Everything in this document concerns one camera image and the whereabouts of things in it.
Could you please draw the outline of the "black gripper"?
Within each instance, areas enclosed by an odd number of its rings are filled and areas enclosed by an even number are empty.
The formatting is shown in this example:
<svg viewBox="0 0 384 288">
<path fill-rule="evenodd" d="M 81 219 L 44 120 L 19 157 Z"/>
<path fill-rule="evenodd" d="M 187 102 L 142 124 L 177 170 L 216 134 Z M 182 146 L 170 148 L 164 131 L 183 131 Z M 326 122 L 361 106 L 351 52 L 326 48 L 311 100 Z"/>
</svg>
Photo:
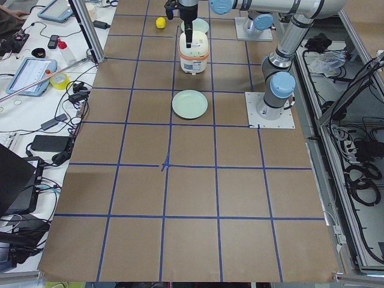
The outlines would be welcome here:
<svg viewBox="0 0 384 288">
<path fill-rule="evenodd" d="M 179 10 L 180 18 L 184 22 L 186 48 L 191 48 L 193 40 L 193 23 L 197 18 L 198 0 L 168 0 L 164 5 L 169 20 L 174 17 L 173 11 Z"/>
</svg>

